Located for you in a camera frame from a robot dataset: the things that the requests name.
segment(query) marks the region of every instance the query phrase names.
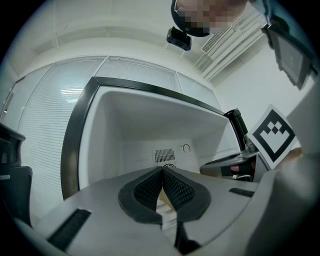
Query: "white refrigerator wall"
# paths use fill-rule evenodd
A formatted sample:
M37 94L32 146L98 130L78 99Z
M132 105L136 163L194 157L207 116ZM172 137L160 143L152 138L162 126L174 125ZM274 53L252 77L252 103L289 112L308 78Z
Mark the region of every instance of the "white refrigerator wall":
M248 130L270 104L285 116L301 102L312 84L299 89L280 71L275 52L266 45L255 57L232 73L215 88L221 110L239 109Z
M174 157L154 160L155 151ZM199 172L239 151L231 123L220 114L157 93L101 86L83 128L79 185L165 164Z

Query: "black strip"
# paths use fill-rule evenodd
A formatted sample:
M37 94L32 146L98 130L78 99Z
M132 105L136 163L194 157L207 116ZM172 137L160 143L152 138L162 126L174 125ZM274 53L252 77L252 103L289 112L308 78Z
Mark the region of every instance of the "black strip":
M182 255L186 255L200 248L200 245L194 240L189 240L183 223L178 223L174 247L176 247Z
M252 198L255 193L254 191L244 190L244 189L237 188L237 187L233 187L229 191L232 193L241 195L241 196L248 197L248 198Z
M65 130L60 165L61 189L64 200L79 191L78 160L81 137L90 105L98 88L99 83L92 77L75 104Z
M207 162L207 163L205 163L204 165L207 166L207 165L212 165L212 164L216 164L216 163L221 163L221 162L224 162L224 161L227 161L227 160L231 160L231 159L233 159L233 158L236 158L236 157L239 156L239 155L240 155L239 153L235 153L235 154L228 155L228 156L226 156L226 157L223 157L223 158L220 158L220 159L211 161L211 162Z
M239 109L230 110L225 113L224 116L230 120L236 139L239 143L240 150L245 150L246 145L244 142L244 136L248 133L248 130Z
M176 98L178 100L184 101L184 102L189 102L191 104L200 106L202 108L205 108L207 110L211 110L217 114L224 115L224 113L213 107L210 106L202 101L199 101L195 98L186 96L184 94L181 94L179 92L165 89L159 86L151 85L148 83L143 83L143 82L136 82L136 81L131 81L131 80L126 80L126 79L119 79L119 78L110 78L110 77L100 77L100 76L94 76L94 78L97 80L97 82L101 86L114 86L114 87L126 87L126 88L131 88L131 89L138 89L141 91L146 91L150 93L155 93L155 94L160 94L164 96L169 96L172 98Z
M21 77L18 81L15 81L15 83L19 83L20 81L22 81L25 78L26 78L26 75L24 77Z
M162 189L162 176L162 168L159 166L120 189L119 204L136 222L162 225L162 217L156 213L157 199Z
M90 214L90 211L77 209L48 239L48 242L58 249L65 251L81 227L85 224Z

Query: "ceiling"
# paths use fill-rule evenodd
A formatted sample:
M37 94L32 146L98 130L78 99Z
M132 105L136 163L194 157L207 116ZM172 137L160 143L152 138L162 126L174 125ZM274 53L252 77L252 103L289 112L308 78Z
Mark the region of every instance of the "ceiling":
M266 36L263 36L258 41L256 41L249 49L247 49L233 62L227 65L221 72L219 72L219 74L210 79L209 82L213 85L213 87L219 86L228 76L230 76L230 74L240 69L264 47L269 47L268 38Z
M192 48L168 44L175 26L172 0L47 0L17 35L7 58L19 76L39 54L88 38L128 38L172 51L195 64L209 36L192 39Z

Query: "white wall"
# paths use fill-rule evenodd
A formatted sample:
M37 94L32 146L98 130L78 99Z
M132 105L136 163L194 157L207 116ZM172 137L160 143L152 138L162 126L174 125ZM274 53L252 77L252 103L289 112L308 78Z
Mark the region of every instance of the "white wall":
M248 128L258 121L269 104L288 116L301 102L311 84L299 91L278 69L273 50L266 45L255 57L215 88L221 110L238 108Z
M211 83L188 60L163 47L127 38L90 38L59 46L40 54L22 76L54 62L80 56L119 56L142 60L177 71L213 90Z
M44 51L88 38L135 39L165 47L168 29L175 26L171 3L172 0L47 0L19 31L8 51L10 63L20 76ZM192 49L184 58L195 63L206 40L192 39ZM173 45L168 49L183 53Z

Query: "ceiling vent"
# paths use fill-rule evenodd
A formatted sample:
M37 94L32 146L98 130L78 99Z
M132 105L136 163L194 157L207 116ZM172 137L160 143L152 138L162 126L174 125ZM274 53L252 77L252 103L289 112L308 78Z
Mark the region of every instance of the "ceiling vent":
M221 29L218 30L218 32L216 32L215 34L213 34L213 36L211 36L211 38L206 41L206 43L204 44L204 46L201 48L201 50L207 54L212 47L230 30L232 29L231 26L226 26L223 27Z
M154 162L161 163L175 160L175 152L172 148L168 149L156 149L154 151Z
M232 25L218 30L203 45L203 55L195 67L209 81L263 36L263 23L264 16L250 4L247 5Z

